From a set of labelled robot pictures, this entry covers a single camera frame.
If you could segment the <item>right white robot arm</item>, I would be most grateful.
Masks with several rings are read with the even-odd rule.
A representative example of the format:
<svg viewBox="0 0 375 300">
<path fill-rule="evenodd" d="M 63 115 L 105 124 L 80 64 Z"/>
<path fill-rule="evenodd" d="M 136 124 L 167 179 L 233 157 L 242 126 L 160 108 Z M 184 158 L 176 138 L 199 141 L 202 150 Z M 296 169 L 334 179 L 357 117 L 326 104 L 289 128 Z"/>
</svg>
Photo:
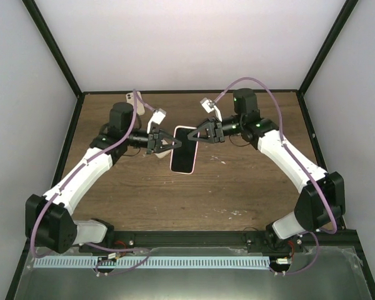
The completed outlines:
<svg viewBox="0 0 375 300">
<path fill-rule="evenodd" d="M 345 213 L 344 180 L 338 172 L 328 173 L 298 151 L 283 134 L 283 125 L 261 117 L 255 92 L 249 88 L 233 92 L 235 114 L 221 116 L 216 102 L 208 98 L 200 104 L 213 117 L 202 122 L 187 138 L 203 143 L 222 143 L 240 134 L 254 149 L 267 156 L 291 180 L 299 198 L 294 211 L 266 226 L 269 250 L 282 250 L 291 237 L 317 230 L 334 234 L 338 219 Z"/>
</svg>

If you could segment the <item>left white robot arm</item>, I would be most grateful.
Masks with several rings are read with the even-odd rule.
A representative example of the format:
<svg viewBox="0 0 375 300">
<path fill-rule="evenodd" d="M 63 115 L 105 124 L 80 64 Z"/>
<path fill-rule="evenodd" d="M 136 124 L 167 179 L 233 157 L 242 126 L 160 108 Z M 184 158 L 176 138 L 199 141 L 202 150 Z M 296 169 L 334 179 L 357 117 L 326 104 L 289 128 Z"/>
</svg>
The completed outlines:
<svg viewBox="0 0 375 300">
<path fill-rule="evenodd" d="M 99 251 L 109 252 L 115 237 L 108 232 L 110 224 L 98 219 L 75 221 L 73 213 L 93 184 L 109 171 L 129 147 L 145 148 L 148 154 L 159 154 L 181 146 L 181 142 L 160 129 L 166 117 L 162 109 L 154 110 L 147 129 L 134 126 L 138 120 L 137 106 L 117 102 L 78 164 L 42 196 L 31 195 L 26 201 L 26 236 L 31 254 L 43 257 L 37 246 L 64 253 L 76 244 L 93 243 Z"/>
</svg>

